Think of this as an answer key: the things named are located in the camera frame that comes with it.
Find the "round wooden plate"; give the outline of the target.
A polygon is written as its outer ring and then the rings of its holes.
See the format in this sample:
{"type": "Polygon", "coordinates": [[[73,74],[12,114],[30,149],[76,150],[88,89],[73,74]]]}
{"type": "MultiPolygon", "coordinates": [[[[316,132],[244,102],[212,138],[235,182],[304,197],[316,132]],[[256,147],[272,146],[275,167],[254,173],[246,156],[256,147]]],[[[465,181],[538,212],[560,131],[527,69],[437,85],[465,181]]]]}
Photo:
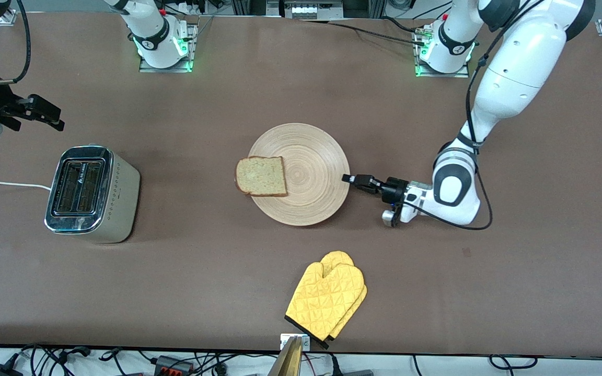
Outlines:
{"type": "Polygon", "coordinates": [[[332,136],[310,124],[292,122],[271,128],[253,143],[253,157],[281,157],[287,195],[253,197],[270,218],[291,226],[311,226],[327,220],[344,203],[349,186],[348,159],[332,136]]]}

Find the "slice of bread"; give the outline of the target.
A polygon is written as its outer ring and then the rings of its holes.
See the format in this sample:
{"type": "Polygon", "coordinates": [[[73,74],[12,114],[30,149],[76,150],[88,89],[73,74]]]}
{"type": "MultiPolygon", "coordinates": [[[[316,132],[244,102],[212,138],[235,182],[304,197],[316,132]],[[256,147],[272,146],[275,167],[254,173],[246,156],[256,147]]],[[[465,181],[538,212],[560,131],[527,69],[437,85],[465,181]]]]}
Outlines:
{"type": "Polygon", "coordinates": [[[236,187],[252,197],[286,197],[283,157],[251,156],[236,165],[236,187]]]}

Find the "silver two-slot toaster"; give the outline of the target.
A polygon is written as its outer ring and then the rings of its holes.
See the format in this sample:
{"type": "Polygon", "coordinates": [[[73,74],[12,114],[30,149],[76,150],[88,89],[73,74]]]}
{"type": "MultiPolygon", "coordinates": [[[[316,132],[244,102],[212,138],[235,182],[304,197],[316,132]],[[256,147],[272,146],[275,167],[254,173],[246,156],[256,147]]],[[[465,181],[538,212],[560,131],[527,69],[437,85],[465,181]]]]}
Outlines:
{"type": "Polygon", "coordinates": [[[53,176],[44,224],[55,234],[112,244],[131,234],[141,175],[101,145],[66,150],[53,176]]]}

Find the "yellow quilted oven mitt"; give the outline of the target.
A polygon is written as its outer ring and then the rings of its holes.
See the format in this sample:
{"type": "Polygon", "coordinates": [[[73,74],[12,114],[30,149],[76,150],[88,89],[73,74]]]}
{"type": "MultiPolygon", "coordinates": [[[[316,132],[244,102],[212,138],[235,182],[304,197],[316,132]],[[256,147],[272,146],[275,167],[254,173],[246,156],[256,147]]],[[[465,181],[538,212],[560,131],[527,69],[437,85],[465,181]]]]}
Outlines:
{"type": "Polygon", "coordinates": [[[301,276],[285,319],[327,349],[332,331],[358,301],[365,279],[358,267],[339,264],[325,273],[320,262],[311,263],[301,276]]]}
{"type": "MultiPolygon", "coordinates": [[[[349,255],[346,252],[342,252],[339,250],[332,251],[332,252],[328,253],[327,255],[325,255],[320,260],[320,263],[324,267],[324,271],[323,271],[324,277],[328,276],[328,274],[333,269],[335,269],[335,267],[337,267],[339,265],[346,264],[349,266],[354,266],[354,263],[353,263],[353,260],[351,259],[351,257],[349,257],[349,255]]],[[[351,307],[349,307],[349,309],[346,311],[345,315],[341,319],[339,319],[337,325],[332,329],[332,331],[330,331],[326,340],[333,341],[341,333],[342,329],[348,323],[349,319],[352,318],[354,313],[358,310],[358,308],[362,304],[363,300],[365,300],[366,293],[367,293],[367,288],[366,288],[366,285],[364,285],[360,292],[358,299],[356,299],[356,301],[351,305],[351,307]]]]}

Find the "white power strip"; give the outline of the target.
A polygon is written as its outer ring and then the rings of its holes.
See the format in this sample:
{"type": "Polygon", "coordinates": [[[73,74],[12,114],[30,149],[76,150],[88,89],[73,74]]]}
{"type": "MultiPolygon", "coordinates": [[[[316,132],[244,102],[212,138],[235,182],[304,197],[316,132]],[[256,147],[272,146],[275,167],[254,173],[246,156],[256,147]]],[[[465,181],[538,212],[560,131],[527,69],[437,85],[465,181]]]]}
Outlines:
{"type": "Polygon", "coordinates": [[[344,18],[342,0],[282,0],[284,17],[310,21],[344,18]]]}

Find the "gold metal bar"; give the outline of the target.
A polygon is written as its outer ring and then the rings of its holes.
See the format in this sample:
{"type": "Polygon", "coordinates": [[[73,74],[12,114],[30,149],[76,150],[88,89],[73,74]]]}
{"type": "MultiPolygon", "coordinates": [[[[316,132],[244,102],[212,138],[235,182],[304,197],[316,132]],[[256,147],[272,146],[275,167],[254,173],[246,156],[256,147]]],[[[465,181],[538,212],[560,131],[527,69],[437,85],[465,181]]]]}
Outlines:
{"type": "Polygon", "coordinates": [[[290,336],[267,376],[299,376],[303,359],[303,336],[290,336]]]}

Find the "black red connector box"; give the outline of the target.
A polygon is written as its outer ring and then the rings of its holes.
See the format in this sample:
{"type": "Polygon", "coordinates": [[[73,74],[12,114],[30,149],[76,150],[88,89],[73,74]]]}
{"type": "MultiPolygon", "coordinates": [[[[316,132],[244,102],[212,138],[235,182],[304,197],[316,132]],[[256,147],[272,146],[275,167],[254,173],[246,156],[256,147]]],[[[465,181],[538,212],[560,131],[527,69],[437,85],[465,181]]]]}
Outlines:
{"type": "Polygon", "coordinates": [[[154,376],[191,376],[194,365],[174,357],[159,356],[151,360],[155,366],[154,376]]]}

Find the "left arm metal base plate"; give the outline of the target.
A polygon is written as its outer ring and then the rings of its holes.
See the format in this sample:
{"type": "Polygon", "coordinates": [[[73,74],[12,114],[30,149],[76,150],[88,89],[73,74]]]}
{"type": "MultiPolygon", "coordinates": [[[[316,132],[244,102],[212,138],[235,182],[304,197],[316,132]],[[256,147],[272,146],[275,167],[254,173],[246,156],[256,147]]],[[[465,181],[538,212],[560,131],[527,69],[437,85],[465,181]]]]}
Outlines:
{"type": "Polygon", "coordinates": [[[411,33],[414,41],[421,41],[424,46],[415,46],[413,48],[413,56],[415,62],[415,74],[416,77],[426,78],[470,78],[470,69],[468,63],[471,59],[471,53],[473,48],[476,47],[473,43],[468,49],[468,55],[465,57],[465,61],[461,69],[455,72],[440,72],[433,69],[428,62],[422,59],[423,56],[428,55],[428,52],[432,49],[432,24],[424,25],[422,28],[415,28],[415,31],[411,33]]]}

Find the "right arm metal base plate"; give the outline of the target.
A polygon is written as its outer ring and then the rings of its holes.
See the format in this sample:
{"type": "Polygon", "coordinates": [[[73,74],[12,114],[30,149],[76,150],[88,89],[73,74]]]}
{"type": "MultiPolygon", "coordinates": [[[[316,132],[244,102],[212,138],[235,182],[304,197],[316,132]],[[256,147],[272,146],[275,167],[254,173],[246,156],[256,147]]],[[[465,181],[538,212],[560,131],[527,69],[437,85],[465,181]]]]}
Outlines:
{"type": "Polygon", "coordinates": [[[196,51],[196,39],[198,38],[198,25],[188,24],[181,21],[165,42],[158,46],[161,55],[146,58],[145,53],[138,49],[140,57],[140,72],[192,72],[194,67],[194,55],[196,51]]]}

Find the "aluminium frame structure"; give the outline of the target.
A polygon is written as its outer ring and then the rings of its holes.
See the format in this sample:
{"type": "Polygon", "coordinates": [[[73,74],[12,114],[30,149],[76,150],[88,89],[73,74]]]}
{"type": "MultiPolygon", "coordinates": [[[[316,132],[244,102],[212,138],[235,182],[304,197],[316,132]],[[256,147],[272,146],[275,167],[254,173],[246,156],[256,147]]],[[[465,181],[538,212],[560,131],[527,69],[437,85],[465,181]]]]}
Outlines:
{"type": "MultiPolygon", "coordinates": [[[[229,2],[234,15],[265,15],[285,18],[282,0],[229,0],[229,2]]],[[[342,0],[344,18],[380,18],[384,15],[387,2],[388,0],[342,0]]]]}

